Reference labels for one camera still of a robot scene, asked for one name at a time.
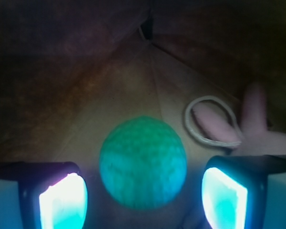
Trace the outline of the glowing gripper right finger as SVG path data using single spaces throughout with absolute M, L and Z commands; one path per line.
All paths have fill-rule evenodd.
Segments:
M 286 229 L 286 155 L 214 156 L 201 195 L 213 229 Z

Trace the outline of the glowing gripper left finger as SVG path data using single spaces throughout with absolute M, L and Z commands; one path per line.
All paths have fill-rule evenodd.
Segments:
M 81 229 L 87 205 L 73 162 L 0 163 L 0 229 Z

